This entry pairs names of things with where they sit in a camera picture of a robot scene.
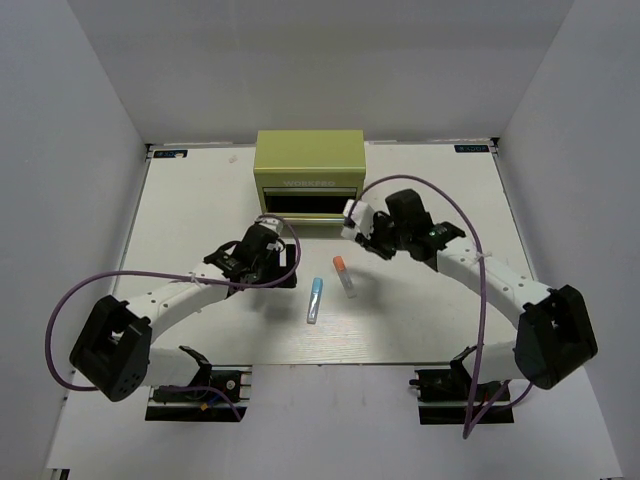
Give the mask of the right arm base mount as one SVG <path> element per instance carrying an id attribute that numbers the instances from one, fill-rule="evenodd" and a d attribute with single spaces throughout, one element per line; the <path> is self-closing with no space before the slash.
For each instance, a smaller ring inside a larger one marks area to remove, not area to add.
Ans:
<path id="1" fill-rule="evenodd" d="M 471 374 L 462 365 L 476 347 L 467 347 L 446 365 L 415 370 L 409 380 L 410 388 L 417 392 L 419 420 L 421 425 L 463 425 L 466 418 Z M 473 404 L 473 416 L 488 403 L 501 387 L 499 381 L 479 384 Z M 505 390 L 498 400 L 481 418 L 479 424 L 514 423 L 509 390 Z"/>

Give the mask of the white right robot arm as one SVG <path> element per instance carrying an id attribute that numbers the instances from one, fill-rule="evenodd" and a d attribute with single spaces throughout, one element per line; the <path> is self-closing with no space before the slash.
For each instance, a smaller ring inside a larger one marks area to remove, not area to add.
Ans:
<path id="1" fill-rule="evenodd" d="M 472 399 L 490 382 L 527 380 L 549 390 L 598 353 L 583 295 L 565 285 L 554 289 L 481 256 L 466 233 L 450 222 L 436 223 L 417 192 L 388 196 L 387 209 L 350 200 L 344 208 L 343 237 L 384 260 L 400 251 L 485 295 L 516 330 L 515 337 L 483 348 L 468 347 L 450 362 L 451 384 Z"/>

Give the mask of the blue highlighter marker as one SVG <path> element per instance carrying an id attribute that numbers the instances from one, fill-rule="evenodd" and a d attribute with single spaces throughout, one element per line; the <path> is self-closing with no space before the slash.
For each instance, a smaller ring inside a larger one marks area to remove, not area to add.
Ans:
<path id="1" fill-rule="evenodd" d="M 324 283 L 322 278 L 316 277 L 313 279 L 306 315 L 306 322 L 310 325 L 315 325 L 317 323 L 323 286 Z"/>

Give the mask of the green highlighter marker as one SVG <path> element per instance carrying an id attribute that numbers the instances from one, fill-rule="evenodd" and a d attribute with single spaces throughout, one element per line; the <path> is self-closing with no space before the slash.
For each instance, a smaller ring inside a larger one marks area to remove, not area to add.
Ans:
<path id="1" fill-rule="evenodd" d="M 359 231 L 356 227 L 344 226 L 341 230 L 341 236 L 350 241 L 354 241 L 358 233 Z"/>

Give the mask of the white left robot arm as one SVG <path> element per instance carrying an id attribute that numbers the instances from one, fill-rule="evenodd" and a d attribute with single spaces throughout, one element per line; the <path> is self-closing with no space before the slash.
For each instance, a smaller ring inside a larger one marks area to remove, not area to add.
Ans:
<path id="1" fill-rule="evenodd" d="M 157 348 L 169 329 L 202 309 L 249 289 L 289 288 L 297 283 L 299 241 L 281 237 L 282 223 L 262 219 L 244 237 L 221 245 L 187 275 L 138 297 L 107 295 L 94 305 L 70 362 L 113 402 L 149 386 L 199 399 L 214 391 L 212 365 L 188 346 Z"/>

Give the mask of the orange cap highlighter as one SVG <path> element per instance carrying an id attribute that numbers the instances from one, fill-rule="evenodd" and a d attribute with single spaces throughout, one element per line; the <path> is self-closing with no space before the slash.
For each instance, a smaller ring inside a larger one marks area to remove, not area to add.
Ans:
<path id="1" fill-rule="evenodd" d="M 341 256 L 335 256 L 332 259 L 333 266 L 342 284 L 344 292 L 348 298 L 355 298 L 357 293 L 346 264 Z"/>

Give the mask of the green metal drawer box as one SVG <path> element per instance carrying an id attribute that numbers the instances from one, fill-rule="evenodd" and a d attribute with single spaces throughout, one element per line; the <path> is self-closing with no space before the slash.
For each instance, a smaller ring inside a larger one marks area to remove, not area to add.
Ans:
<path id="1" fill-rule="evenodd" d="M 361 130 L 261 130 L 253 167 L 261 211 L 297 225 L 340 225 L 364 188 Z"/>

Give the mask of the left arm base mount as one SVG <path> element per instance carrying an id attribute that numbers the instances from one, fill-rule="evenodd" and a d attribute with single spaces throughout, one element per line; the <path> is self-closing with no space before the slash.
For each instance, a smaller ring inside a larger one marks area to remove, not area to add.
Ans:
<path id="1" fill-rule="evenodd" d="M 148 422 L 234 423 L 249 406 L 252 368 L 214 365 L 188 346 L 154 348 L 143 385 Z"/>

